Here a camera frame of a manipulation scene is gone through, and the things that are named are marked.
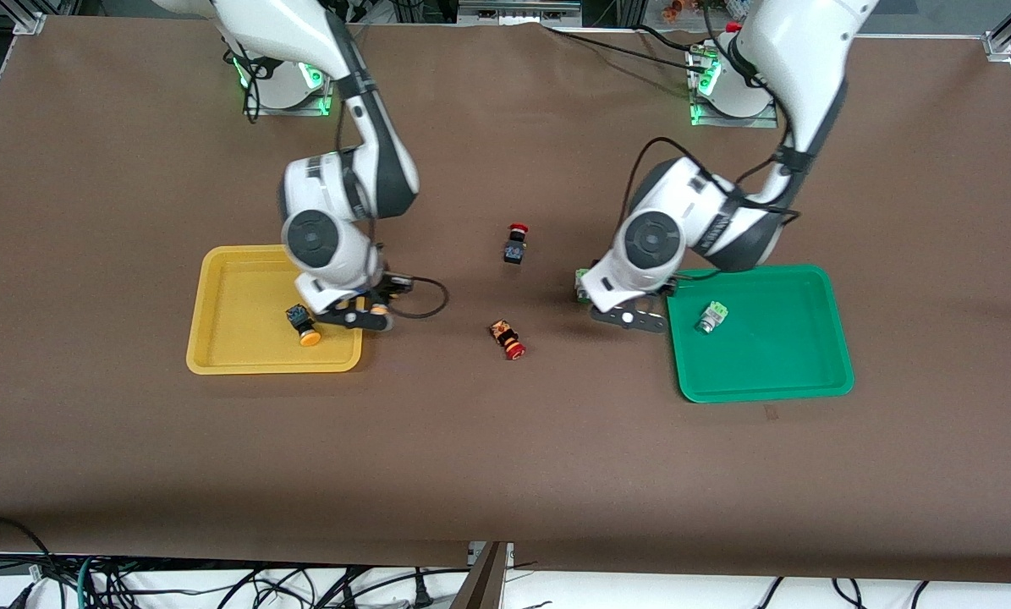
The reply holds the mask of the red button orange body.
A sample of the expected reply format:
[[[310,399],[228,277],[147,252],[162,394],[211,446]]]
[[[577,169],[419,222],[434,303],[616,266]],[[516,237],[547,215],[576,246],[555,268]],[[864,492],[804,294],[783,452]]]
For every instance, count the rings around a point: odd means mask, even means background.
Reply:
[[[498,320],[489,326],[489,332],[502,348],[509,361],[516,361],[525,354],[527,348],[519,340],[519,335],[505,320]]]

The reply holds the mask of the green plastic tray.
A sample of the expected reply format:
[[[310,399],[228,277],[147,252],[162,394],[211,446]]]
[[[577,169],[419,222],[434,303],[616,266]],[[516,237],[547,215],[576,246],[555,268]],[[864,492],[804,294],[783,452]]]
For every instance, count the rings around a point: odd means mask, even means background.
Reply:
[[[665,300],[679,390],[695,403],[829,398],[854,371],[830,278],[814,265],[741,273],[679,271]],[[711,334],[695,323],[711,301],[728,309]]]

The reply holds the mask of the yellow plastic tray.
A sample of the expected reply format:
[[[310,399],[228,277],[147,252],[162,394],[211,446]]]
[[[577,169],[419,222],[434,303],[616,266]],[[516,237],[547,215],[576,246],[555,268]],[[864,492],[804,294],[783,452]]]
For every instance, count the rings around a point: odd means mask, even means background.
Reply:
[[[285,312],[299,303],[299,270],[281,245],[220,246],[200,270],[185,354],[202,376],[345,373],[362,354],[362,329],[320,325],[304,346]]]

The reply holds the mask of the brown table cloth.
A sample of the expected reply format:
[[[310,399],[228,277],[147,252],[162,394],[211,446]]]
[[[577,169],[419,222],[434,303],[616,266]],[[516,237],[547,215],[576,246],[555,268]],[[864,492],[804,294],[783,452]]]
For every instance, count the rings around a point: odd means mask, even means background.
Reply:
[[[278,241],[277,182],[334,120],[239,114],[211,24],[59,17],[0,81],[0,516],[59,552],[1011,582],[1011,69],[858,39],[775,263],[827,271],[840,398],[680,396],[668,340],[594,322],[653,136],[734,176],[778,130],[694,129],[668,67],[536,25],[378,26],[419,166],[380,223],[451,304],[352,371],[199,376],[204,255]],[[520,265],[509,225],[527,225]],[[527,351],[509,361],[505,320]]]

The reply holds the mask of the colourful background object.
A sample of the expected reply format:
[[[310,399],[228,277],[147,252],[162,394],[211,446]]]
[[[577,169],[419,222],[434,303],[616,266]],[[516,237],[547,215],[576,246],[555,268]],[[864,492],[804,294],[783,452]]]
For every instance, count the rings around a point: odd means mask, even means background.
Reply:
[[[722,10],[727,12],[727,0],[660,0],[661,19],[665,24],[676,24],[684,16],[702,17],[705,11],[709,13]]]

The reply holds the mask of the grey background device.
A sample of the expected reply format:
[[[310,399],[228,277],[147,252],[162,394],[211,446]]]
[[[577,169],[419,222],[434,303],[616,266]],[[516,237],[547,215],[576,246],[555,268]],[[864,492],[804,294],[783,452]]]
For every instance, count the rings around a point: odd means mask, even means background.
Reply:
[[[582,3],[581,0],[458,0],[456,23],[582,27]]]

